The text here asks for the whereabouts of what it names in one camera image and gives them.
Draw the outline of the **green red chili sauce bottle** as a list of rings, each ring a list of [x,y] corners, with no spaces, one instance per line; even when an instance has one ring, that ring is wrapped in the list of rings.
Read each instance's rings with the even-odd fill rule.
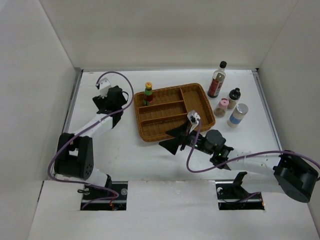
[[[145,83],[144,95],[143,95],[143,105],[148,106],[153,101],[153,84],[151,82]]]

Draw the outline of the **pink cap spice jar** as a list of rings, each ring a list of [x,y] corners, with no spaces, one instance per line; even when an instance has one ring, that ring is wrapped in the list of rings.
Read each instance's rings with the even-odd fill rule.
[[[227,98],[222,98],[213,111],[214,115],[218,118],[224,117],[228,109],[228,105],[229,105],[229,100]]]

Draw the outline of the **silver cap blue-label jar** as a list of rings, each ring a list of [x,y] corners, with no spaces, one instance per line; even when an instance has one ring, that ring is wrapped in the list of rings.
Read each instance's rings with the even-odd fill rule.
[[[227,124],[229,127],[231,128],[236,128],[241,121],[243,120],[243,118],[245,117],[245,115],[248,113],[249,108],[246,104],[244,103],[239,103],[235,109],[233,110],[232,114],[230,115]]]

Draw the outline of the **black cap spice bottle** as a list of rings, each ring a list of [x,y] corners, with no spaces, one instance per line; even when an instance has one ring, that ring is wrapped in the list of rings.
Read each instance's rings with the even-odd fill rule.
[[[238,87],[236,87],[235,89],[232,89],[228,94],[229,103],[228,103],[227,109],[229,110],[234,109],[240,97],[241,97],[240,89]]]

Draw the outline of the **tall dark sauce bottle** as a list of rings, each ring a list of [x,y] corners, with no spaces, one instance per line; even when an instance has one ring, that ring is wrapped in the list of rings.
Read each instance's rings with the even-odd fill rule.
[[[225,68],[227,66],[226,61],[221,61],[219,68],[213,73],[212,80],[207,92],[210,98],[216,98],[222,88],[223,82],[226,78]]]

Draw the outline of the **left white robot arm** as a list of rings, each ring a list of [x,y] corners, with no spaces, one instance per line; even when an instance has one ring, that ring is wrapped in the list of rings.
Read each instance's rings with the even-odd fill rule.
[[[123,105],[129,94],[119,86],[110,87],[105,96],[95,96],[92,100],[98,108],[95,117],[75,133],[63,133],[59,137],[54,160],[54,173],[66,177],[71,182],[85,182],[95,187],[100,199],[112,195],[112,180],[108,174],[94,165],[94,140],[113,129],[121,120]]]

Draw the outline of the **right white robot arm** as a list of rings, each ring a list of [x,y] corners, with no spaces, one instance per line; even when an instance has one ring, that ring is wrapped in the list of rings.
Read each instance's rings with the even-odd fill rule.
[[[168,130],[168,140],[159,145],[175,155],[186,146],[210,156],[213,169],[237,171],[232,192],[238,198],[256,192],[285,194],[291,199],[309,203],[319,173],[313,159],[292,151],[269,150],[257,153],[239,151],[226,145],[226,139],[218,130],[205,135],[192,129],[191,124]]]

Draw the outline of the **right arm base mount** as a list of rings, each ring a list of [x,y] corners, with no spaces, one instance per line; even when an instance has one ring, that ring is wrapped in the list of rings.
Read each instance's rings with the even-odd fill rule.
[[[260,192],[249,193],[242,187],[243,179],[248,173],[237,174],[234,180],[217,180],[215,182],[218,208],[221,211],[264,210]]]

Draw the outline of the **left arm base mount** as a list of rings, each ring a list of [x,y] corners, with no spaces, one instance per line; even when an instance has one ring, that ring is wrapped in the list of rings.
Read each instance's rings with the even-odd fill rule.
[[[113,181],[111,189],[116,191],[119,196],[112,192],[96,189],[85,185],[77,192],[81,194],[81,211],[125,211],[127,209],[128,182]]]

